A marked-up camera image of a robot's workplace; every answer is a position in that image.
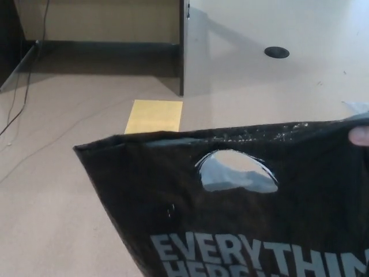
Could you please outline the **person's hand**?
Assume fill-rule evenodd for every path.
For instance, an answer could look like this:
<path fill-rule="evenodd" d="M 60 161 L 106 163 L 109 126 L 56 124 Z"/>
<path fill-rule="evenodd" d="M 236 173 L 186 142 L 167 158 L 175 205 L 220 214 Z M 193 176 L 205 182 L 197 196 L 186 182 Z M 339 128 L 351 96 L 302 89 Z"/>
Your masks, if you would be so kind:
<path fill-rule="evenodd" d="M 369 147 L 369 126 L 358 126 L 349 132 L 349 140 L 352 144 L 361 147 Z"/>

